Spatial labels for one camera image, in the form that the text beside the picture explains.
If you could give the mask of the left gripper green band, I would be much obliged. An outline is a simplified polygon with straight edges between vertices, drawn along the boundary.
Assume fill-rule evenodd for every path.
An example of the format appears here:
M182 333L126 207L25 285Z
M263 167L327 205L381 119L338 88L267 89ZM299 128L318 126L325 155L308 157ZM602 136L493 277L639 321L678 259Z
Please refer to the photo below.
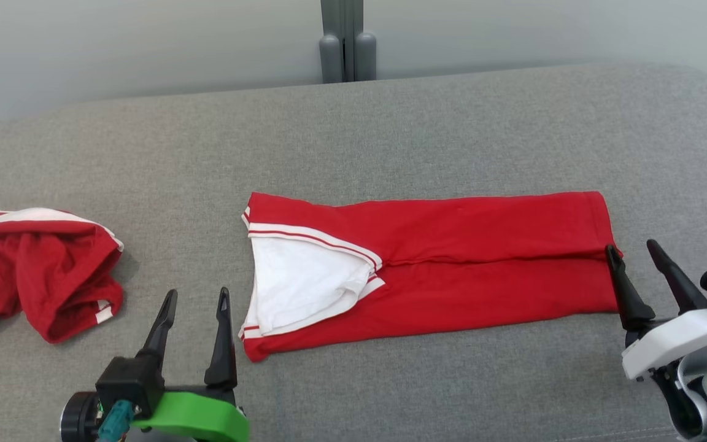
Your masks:
M137 357L156 361L161 372L168 333L173 327L179 291L169 289ZM235 389L238 367L230 313L230 292L220 289L215 310L218 328L212 358L204 374L210 389ZM218 399L187 390L160 395L147 414L132 399L108 404L96 392L77 392L64 406L60 420L61 441L127 441L132 431L156 436L174 436L185 441L247 441L250 422L231 399Z

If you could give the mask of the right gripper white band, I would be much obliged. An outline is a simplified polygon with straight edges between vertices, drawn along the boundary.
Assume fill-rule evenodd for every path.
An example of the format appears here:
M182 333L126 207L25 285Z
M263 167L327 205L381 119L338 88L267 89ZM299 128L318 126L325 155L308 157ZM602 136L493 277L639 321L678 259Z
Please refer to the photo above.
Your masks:
M648 239L646 248L670 286L679 317L657 325L623 350L621 366L629 380L707 348L707 298L656 240ZM622 328L627 333L639 333L655 319L654 310L638 294L614 244L607 244L605 257Z

